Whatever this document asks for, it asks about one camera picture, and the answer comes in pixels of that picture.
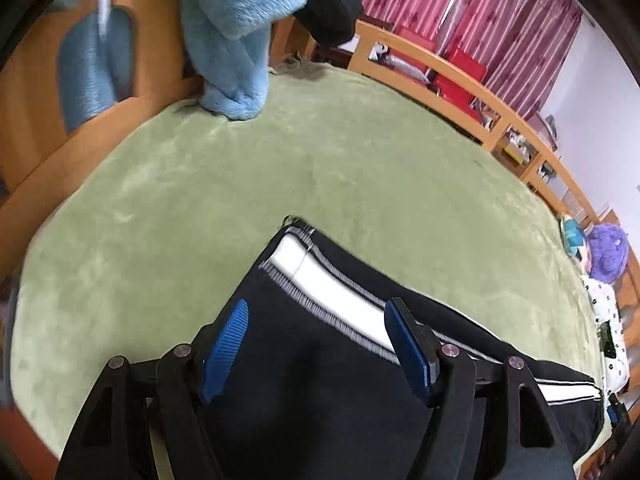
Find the black track pants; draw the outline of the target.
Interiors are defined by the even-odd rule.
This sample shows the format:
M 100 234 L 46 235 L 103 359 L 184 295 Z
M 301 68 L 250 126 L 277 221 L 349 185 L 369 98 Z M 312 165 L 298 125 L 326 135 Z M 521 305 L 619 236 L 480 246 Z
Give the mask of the black track pants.
M 523 359 L 574 469 L 603 427 L 603 394 L 592 378 L 526 356 L 295 221 L 209 323 L 247 302 L 248 329 L 224 390 L 204 408 L 221 479 L 412 479 L 432 412 L 413 394 L 387 335 L 384 310 L 394 298 L 441 344 L 474 360 Z

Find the green plush bed blanket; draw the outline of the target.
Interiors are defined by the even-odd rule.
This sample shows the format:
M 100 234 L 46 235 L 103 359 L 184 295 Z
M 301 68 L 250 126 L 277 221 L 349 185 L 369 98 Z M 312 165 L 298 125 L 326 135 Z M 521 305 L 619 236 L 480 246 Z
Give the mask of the green plush bed blanket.
M 305 63 L 230 122 L 183 101 L 128 136 L 29 245 L 17 407 L 60 454 L 105 361 L 145 360 L 211 321 L 287 216 L 596 382 L 582 280 L 548 207 L 482 148 L 366 77 Z

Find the white floral pillow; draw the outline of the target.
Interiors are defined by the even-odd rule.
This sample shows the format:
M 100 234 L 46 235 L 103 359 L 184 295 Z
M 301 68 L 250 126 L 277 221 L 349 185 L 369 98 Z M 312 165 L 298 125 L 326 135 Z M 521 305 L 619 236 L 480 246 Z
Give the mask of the white floral pillow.
M 630 367 L 615 290 L 610 284 L 588 275 L 582 275 L 580 279 L 589 298 L 600 341 L 606 393 L 619 393 L 629 382 Z

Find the purple plush toy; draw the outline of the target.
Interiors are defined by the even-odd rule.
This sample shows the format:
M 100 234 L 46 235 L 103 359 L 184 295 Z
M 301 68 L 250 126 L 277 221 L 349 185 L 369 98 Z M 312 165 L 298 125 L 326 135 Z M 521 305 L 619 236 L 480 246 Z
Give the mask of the purple plush toy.
M 611 284 L 626 269 L 629 243 L 625 231 L 613 223 L 599 223 L 587 236 L 591 252 L 590 276 Z

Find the right pink curtain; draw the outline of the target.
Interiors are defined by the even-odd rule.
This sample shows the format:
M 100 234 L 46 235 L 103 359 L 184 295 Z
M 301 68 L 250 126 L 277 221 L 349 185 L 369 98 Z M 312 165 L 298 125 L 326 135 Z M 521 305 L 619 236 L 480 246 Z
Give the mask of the right pink curtain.
M 547 101 L 581 21 L 574 0 L 457 0 L 438 54 L 459 49 L 485 66 L 482 84 L 527 119 Z

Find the light blue fleece garment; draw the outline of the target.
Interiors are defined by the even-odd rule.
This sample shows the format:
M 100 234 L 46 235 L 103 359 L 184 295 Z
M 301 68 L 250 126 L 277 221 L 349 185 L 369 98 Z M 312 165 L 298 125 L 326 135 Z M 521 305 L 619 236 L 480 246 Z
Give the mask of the light blue fleece garment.
M 80 0 L 55 0 L 71 9 Z M 180 23 L 194 70 L 204 79 L 202 107 L 231 120 L 259 114 L 268 93 L 271 26 L 307 0 L 180 0 Z M 58 51 L 58 95 L 73 131 L 134 90 L 134 20 L 96 0 L 96 10 L 66 32 Z

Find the black garment on footboard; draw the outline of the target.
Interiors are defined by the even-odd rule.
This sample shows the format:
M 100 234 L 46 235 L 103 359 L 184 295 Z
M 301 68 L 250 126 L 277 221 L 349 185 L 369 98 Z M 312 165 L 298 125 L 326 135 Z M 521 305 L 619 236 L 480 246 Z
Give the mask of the black garment on footboard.
M 334 48 L 352 39 L 362 14 L 361 0 L 307 0 L 294 16 L 317 44 Z

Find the wooden bed frame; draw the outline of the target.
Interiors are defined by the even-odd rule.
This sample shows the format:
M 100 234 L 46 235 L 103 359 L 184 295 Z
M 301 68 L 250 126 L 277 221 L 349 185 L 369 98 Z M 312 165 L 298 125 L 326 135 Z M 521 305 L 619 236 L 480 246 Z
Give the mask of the wooden bed frame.
M 1 47 L 15 401 L 61 479 L 569 479 L 623 382 L 519 110 L 311 0 L 51 0 Z

